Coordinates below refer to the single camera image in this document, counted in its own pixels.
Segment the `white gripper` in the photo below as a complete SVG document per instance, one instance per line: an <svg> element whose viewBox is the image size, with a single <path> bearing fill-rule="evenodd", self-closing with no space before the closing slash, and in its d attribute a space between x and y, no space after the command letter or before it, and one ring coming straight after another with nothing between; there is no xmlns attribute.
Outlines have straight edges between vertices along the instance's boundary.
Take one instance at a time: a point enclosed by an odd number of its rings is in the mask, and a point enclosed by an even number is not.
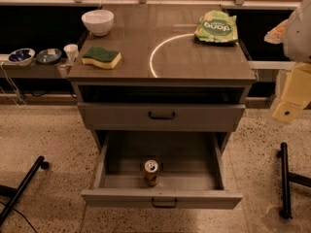
<svg viewBox="0 0 311 233"><path fill-rule="evenodd" d="M290 123L311 103L311 64L296 63L291 70L280 70L276 97L270 114L274 120Z"/></svg>

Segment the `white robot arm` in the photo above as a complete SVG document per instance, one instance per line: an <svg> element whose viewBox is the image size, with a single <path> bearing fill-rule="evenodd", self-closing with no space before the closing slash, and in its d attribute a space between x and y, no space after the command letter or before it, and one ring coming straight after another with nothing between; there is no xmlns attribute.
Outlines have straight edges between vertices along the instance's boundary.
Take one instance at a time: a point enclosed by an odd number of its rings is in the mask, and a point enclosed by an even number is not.
<svg viewBox="0 0 311 233"><path fill-rule="evenodd" d="M311 102L311 0L303 0L288 19L267 32L264 41L283 44L284 55L295 62L271 112L275 120L289 123Z"/></svg>

